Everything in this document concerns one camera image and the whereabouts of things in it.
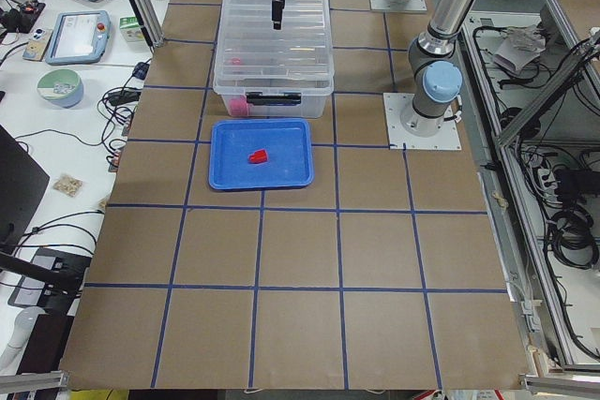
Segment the clear plastic storage box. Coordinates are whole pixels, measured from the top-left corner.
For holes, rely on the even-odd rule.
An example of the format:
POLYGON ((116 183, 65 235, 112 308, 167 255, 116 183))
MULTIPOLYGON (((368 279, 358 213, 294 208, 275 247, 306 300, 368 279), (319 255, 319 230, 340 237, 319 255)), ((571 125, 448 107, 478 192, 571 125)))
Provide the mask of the clear plastic storage box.
POLYGON ((222 97, 232 117, 319 118, 333 93, 332 78, 311 80, 238 79, 214 80, 213 90, 222 97))

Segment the blue plastic tray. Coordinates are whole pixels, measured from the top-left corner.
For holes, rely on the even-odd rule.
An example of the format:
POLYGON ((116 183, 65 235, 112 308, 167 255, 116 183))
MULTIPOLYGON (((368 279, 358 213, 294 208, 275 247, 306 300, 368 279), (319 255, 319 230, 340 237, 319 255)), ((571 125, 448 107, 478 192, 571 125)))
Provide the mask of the blue plastic tray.
POLYGON ((213 126, 208 182, 214 189, 300 188, 313 180, 307 120, 224 120, 213 126))

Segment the black box latch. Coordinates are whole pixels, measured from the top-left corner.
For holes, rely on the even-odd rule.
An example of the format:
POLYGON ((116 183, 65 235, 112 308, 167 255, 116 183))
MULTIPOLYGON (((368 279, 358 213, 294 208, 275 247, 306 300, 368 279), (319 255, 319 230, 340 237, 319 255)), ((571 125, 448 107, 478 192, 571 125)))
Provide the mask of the black box latch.
POLYGON ((299 93, 264 94, 263 92, 246 93, 247 103, 253 106, 283 106, 300 105, 302 95, 299 93))

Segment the green white carton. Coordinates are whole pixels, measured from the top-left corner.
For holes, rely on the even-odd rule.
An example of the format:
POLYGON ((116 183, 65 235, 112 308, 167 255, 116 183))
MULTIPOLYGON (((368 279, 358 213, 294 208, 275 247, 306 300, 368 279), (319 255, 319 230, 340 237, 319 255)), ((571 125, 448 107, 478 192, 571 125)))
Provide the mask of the green white carton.
POLYGON ((144 41, 142 28, 135 16, 120 17, 118 29, 126 42, 144 41))

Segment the green bowl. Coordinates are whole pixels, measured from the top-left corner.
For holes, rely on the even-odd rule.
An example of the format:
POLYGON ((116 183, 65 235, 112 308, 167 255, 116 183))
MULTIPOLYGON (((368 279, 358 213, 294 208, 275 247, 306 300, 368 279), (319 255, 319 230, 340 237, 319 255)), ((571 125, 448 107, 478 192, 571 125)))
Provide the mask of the green bowl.
POLYGON ((74 70, 56 69, 39 79, 37 92, 54 106, 71 108, 83 99, 83 81, 74 70))

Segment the snack bag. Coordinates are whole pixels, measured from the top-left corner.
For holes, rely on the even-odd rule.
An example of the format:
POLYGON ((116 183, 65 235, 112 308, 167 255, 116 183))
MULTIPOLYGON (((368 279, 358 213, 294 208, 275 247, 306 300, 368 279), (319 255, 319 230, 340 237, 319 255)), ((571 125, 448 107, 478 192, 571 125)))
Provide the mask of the snack bag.
POLYGON ((52 184, 52 189, 70 198, 76 197, 83 188, 84 182, 68 174, 61 174, 52 184))

